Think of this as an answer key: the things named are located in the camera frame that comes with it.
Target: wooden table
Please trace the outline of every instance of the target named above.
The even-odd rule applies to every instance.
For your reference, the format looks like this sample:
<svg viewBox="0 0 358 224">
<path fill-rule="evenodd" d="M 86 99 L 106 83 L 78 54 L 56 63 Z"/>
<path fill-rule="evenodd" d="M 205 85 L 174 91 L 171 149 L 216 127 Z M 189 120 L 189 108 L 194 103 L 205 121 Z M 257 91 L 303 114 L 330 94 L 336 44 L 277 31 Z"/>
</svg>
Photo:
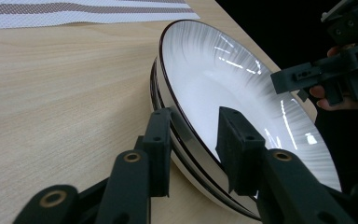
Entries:
<svg viewBox="0 0 358 224">
<path fill-rule="evenodd" d="M 214 0 L 186 0 L 270 69 L 278 67 Z M 171 21 L 0 30 L 0 223 L 38 191 L 89 188 L 145 133 L 149 75 Z M 213 203 L 173 164 L 152 223 L 259 223 Z"/>
</svg>

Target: screw hole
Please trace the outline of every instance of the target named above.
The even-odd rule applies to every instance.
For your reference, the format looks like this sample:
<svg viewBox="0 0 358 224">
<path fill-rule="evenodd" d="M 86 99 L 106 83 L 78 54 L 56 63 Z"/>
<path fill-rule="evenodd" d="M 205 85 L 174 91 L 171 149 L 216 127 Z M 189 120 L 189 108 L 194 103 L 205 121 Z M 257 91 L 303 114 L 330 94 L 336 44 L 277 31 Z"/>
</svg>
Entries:
<svg viewBox="0 0 358 224">
<path fill-rule="evenodd" d="M 62 203 L 66 198 L 66 192 L 63 190 L 53 190 L 40 200 L 39 205 L 45 208 L 54 207 Z"/>
<path fill-rule="evenodd" d="M 127 154 L 124 157 L 124 161 L 127 161 L 127 162 L 136 162 L 140 159 L 141 159 L 141 155 L 139 155 L 138 153 L 134 153 L 134 152 Z"/>
<path fill-rule="evenodd" d="M 290 161 L 292 156 L 284 152 L 275 152 L 274 157 L 280 161 Z"/>
</svg>

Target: stack of plates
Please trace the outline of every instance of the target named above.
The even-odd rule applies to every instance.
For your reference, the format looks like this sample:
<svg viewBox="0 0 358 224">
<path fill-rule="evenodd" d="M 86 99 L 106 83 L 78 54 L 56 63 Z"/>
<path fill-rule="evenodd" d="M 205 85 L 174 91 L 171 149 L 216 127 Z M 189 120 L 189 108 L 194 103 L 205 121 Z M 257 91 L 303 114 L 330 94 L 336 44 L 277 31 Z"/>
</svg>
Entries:
<svg viewBox="0 0 358 224">
<path fill-rule="evenodd" d="M 206 196 L 260 219 L 256 198 L 228 193 L 215 147 L 219 107 L 240 111 L 266 148 L 289 150 L 326 186 L 340 190 L 329 151 L 301 104 L 276 94 L 271 72 L 230 36 L 199 21 L 174 21 L 163 31 L 150 76 L 152 110 L 172 110 L 172 160 Z"/>
</svg>

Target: dish towel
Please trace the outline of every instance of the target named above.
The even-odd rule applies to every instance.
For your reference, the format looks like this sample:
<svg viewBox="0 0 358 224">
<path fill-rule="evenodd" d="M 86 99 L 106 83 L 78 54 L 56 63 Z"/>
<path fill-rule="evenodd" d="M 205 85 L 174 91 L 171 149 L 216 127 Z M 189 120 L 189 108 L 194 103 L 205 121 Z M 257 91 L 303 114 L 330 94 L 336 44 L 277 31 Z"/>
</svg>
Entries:
<svg viewBox="0 0 358 224">
<path fill-rule="evenodd" d="M 185 0 L 0 0 L 0 29 L 199 18 Z"/>
</svg>

